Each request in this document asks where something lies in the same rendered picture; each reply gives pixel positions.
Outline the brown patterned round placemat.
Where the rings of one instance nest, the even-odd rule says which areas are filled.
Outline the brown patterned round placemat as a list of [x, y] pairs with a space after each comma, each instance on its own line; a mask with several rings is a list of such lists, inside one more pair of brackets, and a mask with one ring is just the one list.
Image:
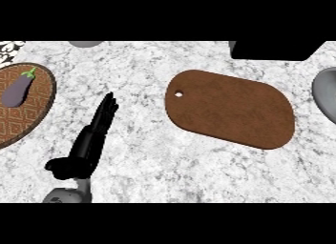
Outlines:
[[[24, 101], [15, 108], [5, 107], [3, 91], [27, 71], [33, 71], [34, 79]], [[15, 63], [0, 68], [0, 149], [11, 146], [39, 126], [51, 109], [55, 93], [55, 77], [43, 65]]]

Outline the purple eggplant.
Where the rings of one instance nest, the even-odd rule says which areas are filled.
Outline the purple eggplant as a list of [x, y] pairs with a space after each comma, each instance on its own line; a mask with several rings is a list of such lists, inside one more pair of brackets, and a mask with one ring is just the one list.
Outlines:
[[30, 85], [36, 78], [34, 72], [36, 69], [24, 71], [14, 84], [5, 89], [2, 93], [2, 104], [5, 107], [15, 108], [23, 104]]

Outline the grey round object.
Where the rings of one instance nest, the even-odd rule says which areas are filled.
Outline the grey round object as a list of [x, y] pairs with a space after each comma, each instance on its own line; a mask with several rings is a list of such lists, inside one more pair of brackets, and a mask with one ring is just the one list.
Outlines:
[[92, 48], [98, 46], [104, 41], [68, 41], [77, 48]]

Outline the black white patterned tile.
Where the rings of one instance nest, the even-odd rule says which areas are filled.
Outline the black white patterned tile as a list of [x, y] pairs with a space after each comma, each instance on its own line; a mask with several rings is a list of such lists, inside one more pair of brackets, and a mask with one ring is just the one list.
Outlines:
[[24, 44], [24, 41], [0, 41], [0, 68], [14, 63], [15, 56]]

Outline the grey pan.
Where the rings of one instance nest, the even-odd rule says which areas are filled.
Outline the grey pan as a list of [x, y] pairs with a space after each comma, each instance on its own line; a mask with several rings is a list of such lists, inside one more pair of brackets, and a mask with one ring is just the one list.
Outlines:
[[312, 83], [312, 95], [323, 114], [336, 124], [336, 67], [318, 73]]

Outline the black appliance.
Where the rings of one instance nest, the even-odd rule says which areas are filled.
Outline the black appliance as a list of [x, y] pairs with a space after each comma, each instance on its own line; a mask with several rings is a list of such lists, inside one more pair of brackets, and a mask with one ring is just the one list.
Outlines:
[[305, 61], [323, 41], [229, 41], [232, 59]]

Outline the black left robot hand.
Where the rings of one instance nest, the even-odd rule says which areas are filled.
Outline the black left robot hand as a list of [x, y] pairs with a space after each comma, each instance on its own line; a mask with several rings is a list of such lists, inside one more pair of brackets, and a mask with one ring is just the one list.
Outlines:
[[119, 105], [110, 92], [96, 109], [94, 119], [79, 133], [77, 140], [67, 157], [54, 158], [46, 162], [46, 170], [57, 179], [89, 178], [101, 160], [107, 140], [107, 131]]

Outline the brown wooden cutting board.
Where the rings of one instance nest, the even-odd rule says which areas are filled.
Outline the brown wooden cutting board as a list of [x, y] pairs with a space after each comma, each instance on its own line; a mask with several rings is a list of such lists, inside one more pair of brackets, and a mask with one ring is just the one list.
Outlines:
[[209, 71], [178, 73], [167, 85], [166, 111], [184, 130], [272, 150], [293, 137], [290, 101], [268, 84]]

